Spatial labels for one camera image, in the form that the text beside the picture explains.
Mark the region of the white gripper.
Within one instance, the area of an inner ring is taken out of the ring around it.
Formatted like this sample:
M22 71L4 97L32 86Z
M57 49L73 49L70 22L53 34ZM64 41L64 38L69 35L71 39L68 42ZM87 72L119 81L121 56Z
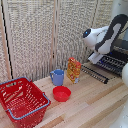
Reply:
M99 54L97 52L94 52L93 54L91 54L88 58L88 60L93 63L96 64L101 58L103 57L102 54Z

